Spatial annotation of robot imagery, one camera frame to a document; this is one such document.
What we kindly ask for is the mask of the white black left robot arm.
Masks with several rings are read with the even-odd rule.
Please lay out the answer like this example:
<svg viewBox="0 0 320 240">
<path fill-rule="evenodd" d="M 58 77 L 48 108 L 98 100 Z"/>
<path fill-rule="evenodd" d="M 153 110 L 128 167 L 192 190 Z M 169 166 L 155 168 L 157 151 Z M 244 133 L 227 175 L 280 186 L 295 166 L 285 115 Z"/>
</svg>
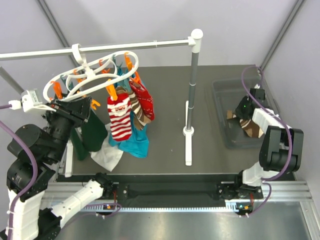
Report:
<svg viewBox="0 0 320 240">
<path fill-rule="evenodd" d="M 88 122 L 91 102 L 90 97 L 69 102 L 54 99 L 46 105 L 46 128 L 26 124 L 10 132 L 12 141 L 7 149 L 16 159 L 7 171 L 10 203 L 8 224 L 0 233 L 1 239 L 53 240 L 88 204 L 113 194 L 113 182 L 105 173 L 97 173 L 61 203 L 41 208 L 55 174 L 51 165 L 62 160 L 72 131 Z"/>
</svg>

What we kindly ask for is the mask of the red snowflake sock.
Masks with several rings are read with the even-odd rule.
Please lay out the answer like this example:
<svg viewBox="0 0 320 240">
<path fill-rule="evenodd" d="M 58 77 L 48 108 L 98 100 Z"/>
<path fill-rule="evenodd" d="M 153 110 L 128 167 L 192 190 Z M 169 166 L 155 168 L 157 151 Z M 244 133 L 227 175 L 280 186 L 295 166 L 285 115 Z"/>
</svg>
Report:
<svg viewBox="0 0 320 240">
<path fill-rule="evenodd" d="M 143 113 L 153 121 L 155 119 L 154 100 L 142 82 L 137 83 L 133 80 L 129 81 L 132 91 L 137 96 Z"/>
</svg>

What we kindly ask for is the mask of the white round clip hanger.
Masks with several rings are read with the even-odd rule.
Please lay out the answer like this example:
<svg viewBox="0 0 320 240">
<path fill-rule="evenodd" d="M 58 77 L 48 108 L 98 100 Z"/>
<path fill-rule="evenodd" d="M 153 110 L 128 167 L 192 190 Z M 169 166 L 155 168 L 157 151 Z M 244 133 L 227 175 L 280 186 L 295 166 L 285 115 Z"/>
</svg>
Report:
<svg viewBox="0 0 320 240">
<path fill-rule="evenodd" d="M 138 70 L 139 67 L 139 58 L 136 55 L 136 53 L 129 51 L 127 49 L 125 50 L 120 50 L 116 51 L 112 54 L 106 55 L 102 57 L 100 60 L 103 62 L 102 66 L 92 69 L 91 66 L 95 66 L 99 63 L 99 59 L 96 59 L 91 62 L 87 62 L 87 57 L 86 54 L 83 50 L 81 50 L 81 45 L 76 43 L 71 46 L 71 53 L 74 57 L 74 59 L 80 64 L 79 67 L 73 68 L 71 70 L 65 71 L 61 73 L 62 76 L 66 77 L 66 83 L 68 84 L 71 79 L 77 79 L 81 78 L 84 79 L 82 82 L 78 83 L 73 89 L 71 89 L 66 97 L 64 97 L 62 100 L 64 102 L 70 102 L 75 99 L 81 98 L 85 95 L 89 95 L 93 92 L 96 92 L 100 89 L 103 89 L 105 87 L 110 86 L 111 84 L 118 83 L 120 81 L 123 81 L 133 74 Z M 118 75 L 118 71 L 115 70 L 113 73 L 101 73 L 101 71 L 106 68 L 108 65 L 110 65 L 112 61 L 112 57 L 115 56 L 130 56 L 134 58 L 134 65 L 132 69 L 127 72 L 124 75 Z M 109 79 L 111 78 L 111 81 L 105 81 L 103 83 L 100 83 L 98 85 L 95 85 L 91 88 L 88 88 L 86 90 L 81 91 L 80 88 L 82 88 L 84 85 L 99 80 L 101 78 L 106 78 Z"/>
</svg>

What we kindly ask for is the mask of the red white striped sock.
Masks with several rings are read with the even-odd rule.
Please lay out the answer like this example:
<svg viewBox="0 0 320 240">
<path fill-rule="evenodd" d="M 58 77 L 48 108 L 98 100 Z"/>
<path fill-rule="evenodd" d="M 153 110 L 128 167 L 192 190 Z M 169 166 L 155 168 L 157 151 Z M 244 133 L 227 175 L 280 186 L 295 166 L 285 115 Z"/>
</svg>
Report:
<svg viewBox="0 0 320 240">
<path fill-rule="evenodd" d="M 112 97 L 107 99 L 110 131 L 116 142 L 125 141 L 132 135 L 131 110 L 130 98 L 126 92 L 118 94 L 117 100 Z"/>
</svg>

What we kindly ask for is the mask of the brown striped sock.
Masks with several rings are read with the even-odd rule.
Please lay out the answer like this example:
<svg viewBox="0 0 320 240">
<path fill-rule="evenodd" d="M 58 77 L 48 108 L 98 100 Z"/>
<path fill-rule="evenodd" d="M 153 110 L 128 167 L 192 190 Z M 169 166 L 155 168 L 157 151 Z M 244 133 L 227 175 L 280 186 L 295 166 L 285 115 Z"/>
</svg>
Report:
<svg viewBox="0 0 320 240">
<path fill-rule="evenodd" d="M 245 119 L 238 118 L 236 114 L 231 110 L 228 110 L 226 112 L 226 119 L 227 120 L 238 119 L 241 129 L 250 138 L 259 139 L 264 135 L 263 130 L 255 122 L 253 122 L 251 119 L 245 120 Z"/>
<path fill-rule="evenodd" d="M 131 110 L 133 111 L 133 124 L 139 131 L 143 130 L 147 124 L 151 122 L 149 117 L 144 113 L 143 108 L 138 100 L 136 94 L 131 90 L 128 91 L 122 86 L 115 88 L 117 94 L 127 93 L 131 103 Z"/>
</svg>

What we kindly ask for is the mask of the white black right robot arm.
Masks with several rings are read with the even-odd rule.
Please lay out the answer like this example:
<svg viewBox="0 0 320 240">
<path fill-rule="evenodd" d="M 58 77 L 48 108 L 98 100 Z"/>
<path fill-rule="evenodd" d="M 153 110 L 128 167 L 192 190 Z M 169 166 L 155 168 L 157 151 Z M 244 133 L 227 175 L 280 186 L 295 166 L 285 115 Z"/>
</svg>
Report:
<svg viewBox="0 0 320 240">
<path fill-rule="evenodd" d="M 283 168 L 285 173 L 296 172 L 301 166 L 304 133 L 280 122 L 279 116 L 269 108 L 264 89 L 249 90 L 237 108 L 230 112 L 238 119 L 244 133 L 250 138 L 261 138 L 259 159 L 252 167 L 241 171 L 233 185 L 233 192 L 245 198 L 252 188 L 262 185 L 263 180 L 273 178 Z"/>
</svg>

